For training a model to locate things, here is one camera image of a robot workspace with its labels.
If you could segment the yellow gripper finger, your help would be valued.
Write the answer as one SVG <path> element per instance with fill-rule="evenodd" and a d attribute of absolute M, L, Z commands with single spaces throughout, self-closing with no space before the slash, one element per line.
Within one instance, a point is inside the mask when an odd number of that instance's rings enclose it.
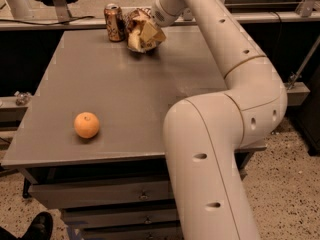
<path fill-rule="evenodd" d="M 142 28 L 140 38 L 144 42 L 149 42 L 149 41 L 163 42 L 166 39 L 166 36 L 160 27 L 155 25 L 152 21 L 146 21 Z"/>
<path fill-rule="evenodd" d="M 139 50 L 140 44 L 140 30 L 135 28 L 128 36 L 128 47 L 133 50 Z"/>

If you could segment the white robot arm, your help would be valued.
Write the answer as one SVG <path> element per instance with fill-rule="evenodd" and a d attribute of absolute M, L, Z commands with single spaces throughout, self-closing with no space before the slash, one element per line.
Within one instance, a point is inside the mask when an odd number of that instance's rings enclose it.
<path fill-rule="evenodd" d="M 174 104 L 163 125 L 166 162 L 185 240 L 261 240 L 234 157 L 284 117 L 274 66 L 220 0 L 155 0 L 156 24 L 190 9 L 226 90 Z"/>

